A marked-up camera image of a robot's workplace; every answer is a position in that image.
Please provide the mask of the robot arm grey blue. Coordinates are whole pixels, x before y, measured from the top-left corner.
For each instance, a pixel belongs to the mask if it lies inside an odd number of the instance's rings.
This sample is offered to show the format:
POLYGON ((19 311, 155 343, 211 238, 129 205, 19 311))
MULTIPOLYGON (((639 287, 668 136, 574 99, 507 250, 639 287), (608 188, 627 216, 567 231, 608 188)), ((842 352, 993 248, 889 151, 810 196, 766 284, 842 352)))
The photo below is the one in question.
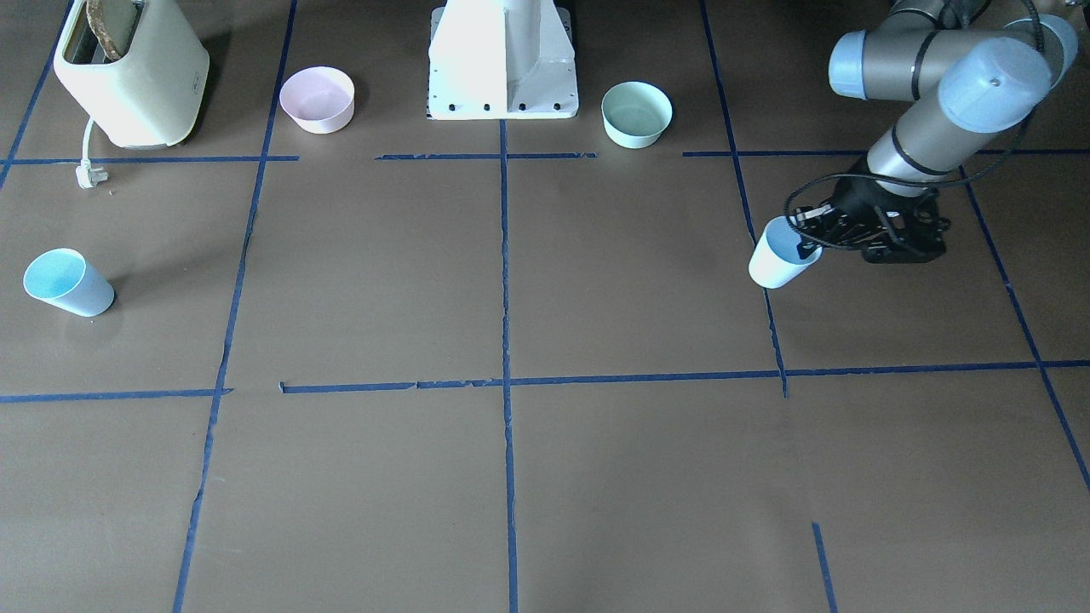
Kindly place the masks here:
POLYGON ((1028 5, 997 31, 973 31, 982 1, 898 1, 875 31, 829 52, 829 88, 909 109, 814 207, 785 205, 786 256, 857 251, 869 263, 927 263, 946 251, 938 190, 994 137, 1027 128, 1079 51, 1074 25, 1028 5))

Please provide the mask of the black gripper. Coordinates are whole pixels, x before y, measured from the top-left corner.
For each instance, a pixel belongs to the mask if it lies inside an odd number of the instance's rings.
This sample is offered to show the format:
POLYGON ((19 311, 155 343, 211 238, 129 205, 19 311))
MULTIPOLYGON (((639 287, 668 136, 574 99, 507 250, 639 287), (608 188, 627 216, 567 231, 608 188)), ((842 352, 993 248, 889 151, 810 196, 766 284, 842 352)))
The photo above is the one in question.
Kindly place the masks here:
POLYGON ((889 192, 871 177, 836 177, 833 193, 818 206, 795 206, 821 177, 788 195, 788 226, 800 237, 798 251, 858 252, 872 264, 922 264, 947 253, 950 221, 938 214, 938 191, 915 197, 889 192))

